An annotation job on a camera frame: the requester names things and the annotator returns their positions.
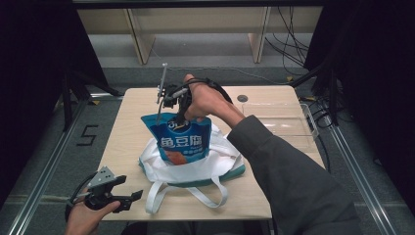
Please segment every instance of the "metal rail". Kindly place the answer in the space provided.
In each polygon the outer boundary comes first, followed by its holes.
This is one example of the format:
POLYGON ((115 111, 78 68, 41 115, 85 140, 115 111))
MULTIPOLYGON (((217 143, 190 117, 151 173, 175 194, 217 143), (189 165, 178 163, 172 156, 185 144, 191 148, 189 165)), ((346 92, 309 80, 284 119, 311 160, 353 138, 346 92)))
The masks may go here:
POLYGON ((55 147, 48 163, 46 164, 45 168, 43 169, 39 179, 37 180, 33 190, 31 191, 30 195, 28 196, 27 200, 25 201, 23 207, 19 211, 18 215, 16 216, 8 234, 9 235, 20 235, 24 234, 36 209, 39 205, 39 202, 42 198, 43 193, 48 186, 55 169, 63 155, 68 141, 72 135, 73 128, 76 125, 77 120, 79 119, 82 111, 85 109, 88 101, 79 101, 78 106, 74 112, 74 119, 72 124, 69 128, 64 131, 62 134, 57 146, 55 147))
MULTIPOLYGON (((325 117, 325 121, 327 124, 331 123, 329 117, 325 117)), ((382 206, 378 197, 376 196, 375 192, 370 186, 369 181, 363 173, 363 170, 361 169, 356 158, 354 157, 353 152, 351 151, 345 138, 343 137, 340 128, 336 125, 332 125, 330 127, 330 130, 337 146, 339 147, 339 150, 342 153, 343 158, 345 159, 346 165, 350 170, 351 176, 353 177, 354 182, 356 183, 363 197, 363 200, 366 202, 366 205, 370 213, 372 213, 372 216, 375 219, 375 222, 378 225, 380 232, 383 235, 397 234, 396 229, 394 228, 391 220, 389 219, 387 212, 385 211, 384 207, 382 206)))

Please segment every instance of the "black curtain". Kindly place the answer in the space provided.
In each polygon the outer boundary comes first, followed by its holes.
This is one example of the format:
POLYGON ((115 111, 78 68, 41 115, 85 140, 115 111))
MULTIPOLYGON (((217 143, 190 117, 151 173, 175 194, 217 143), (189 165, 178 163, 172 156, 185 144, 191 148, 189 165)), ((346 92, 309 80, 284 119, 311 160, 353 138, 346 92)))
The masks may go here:
MULTIPOLYGON (((306 61, 308 69, 327 54, 342 24, 342 8, 325 9, 306 61)), ((350 33, 335 71, 353 116, 393 184, 415 214, 415 12, 409 0, 374 1, 350 33)), ((319 86, 327 88, 328 81, 319 86)))
POLYGON ((0 35, 1 207, 38 145, 66 71, 83 71, 103 84, 107 81, 69 4, 2 1, 0 35))

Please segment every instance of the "blue snack bag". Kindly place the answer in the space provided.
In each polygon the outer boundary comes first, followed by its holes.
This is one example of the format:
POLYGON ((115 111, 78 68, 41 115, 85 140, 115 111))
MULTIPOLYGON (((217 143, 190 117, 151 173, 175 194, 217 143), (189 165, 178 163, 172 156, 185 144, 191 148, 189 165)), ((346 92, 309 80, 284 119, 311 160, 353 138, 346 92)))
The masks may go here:
POLYGON ((174 165, 184 165, 204 158, 208 154, 211 120, 185 120, 176 122, 177 114, 161 113, 142 116, 141 120, 158 141, 161 158, 174 165))

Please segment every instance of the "jacket sleeve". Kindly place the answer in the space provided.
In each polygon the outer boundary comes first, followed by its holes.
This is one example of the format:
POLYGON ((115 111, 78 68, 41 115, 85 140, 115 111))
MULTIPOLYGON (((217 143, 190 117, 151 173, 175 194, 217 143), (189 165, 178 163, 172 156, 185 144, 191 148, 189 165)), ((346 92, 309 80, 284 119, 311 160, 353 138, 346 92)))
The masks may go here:
POLYGON ((228 140, 250 162, 284 234, 361 234, 350 195, 315 161, 273 135, 256 117, 228 140))

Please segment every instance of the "finger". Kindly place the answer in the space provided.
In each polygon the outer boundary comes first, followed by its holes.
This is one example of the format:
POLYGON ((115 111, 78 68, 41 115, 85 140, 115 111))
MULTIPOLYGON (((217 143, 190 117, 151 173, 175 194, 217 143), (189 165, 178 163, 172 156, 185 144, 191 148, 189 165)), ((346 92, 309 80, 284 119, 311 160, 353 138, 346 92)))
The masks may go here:
POLYGON ((184 77, 184 82, 186 82, 186 81, 188 81, 188 80, 190 80, 190 79, 193 79, 193 78, 195 78, 193 75, 191 75, 191 74, 186 74, 186 75, 185 75, 185 77, 184 77))
POLYGON ((194 118, 194 116, 192 115, 192 111, 193 111, 193 106, 190 105, 186 113, 184 113, 184 118, 186 118, 187 120, 192 120, 194 118))
POLYGON ((100 209, 98 212, 101 217, 104 217, 105 215, 115 211, 120 205, 121 205, 121 202, 115 201, 115 202, 112 202, 106 205, 104 208, 100 209))

